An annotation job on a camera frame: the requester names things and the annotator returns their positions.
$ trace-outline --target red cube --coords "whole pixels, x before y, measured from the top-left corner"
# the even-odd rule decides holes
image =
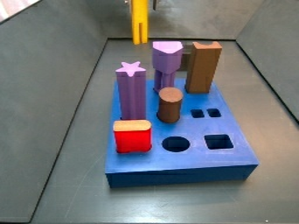
[[[152,148],[152,124],[146,120],[114,121],[115,152],[146,152]]]

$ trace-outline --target blue base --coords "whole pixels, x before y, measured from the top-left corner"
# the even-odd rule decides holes
[[[184,79],[174,80],[174,87],[182,92],[181,117],[168,124],[156,118],[158,95],[153,81],[146,81],[145,117],[152,123],[152,149],[130,154],[115,152],[111,125],[120,119],[120,107],[114,85],[105,166],[109,187],[245,179],[257,167],[257,158],[216,85],[212,83],[208,94],[186,94],[184,82]],[[193,109],[200,109],[204,117],[193,118]],[[165,150],[166,137],[184,137],[190,143],[188,150]]]

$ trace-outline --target small square hole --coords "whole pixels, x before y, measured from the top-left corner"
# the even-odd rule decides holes
[[[192,109],[190,110],[190,116],[193,118],[202,118],[204,117],[204,114],[202,114],[201,109]]]
[[[233,148],[228,135],[208,135],[204,136],[204,140],[210,150]]]
[[[220,117],[220,111],[216,108],[208,108],[209,117]]]

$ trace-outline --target purple star prism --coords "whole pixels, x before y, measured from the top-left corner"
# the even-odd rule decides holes
[[[115,70],[117,92],[121,120],[145,119],[145,69],[140,61],[129,64],[121,62]]]

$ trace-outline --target purple pentagon prism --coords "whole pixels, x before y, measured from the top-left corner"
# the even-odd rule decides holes
[[[180,68],[182,43],[180,41],[153,42],[153,90],[173,87],[174,72]]]
[[[145,119],[145,69],[138,65],[121,62],[115,70],[121,120]]]

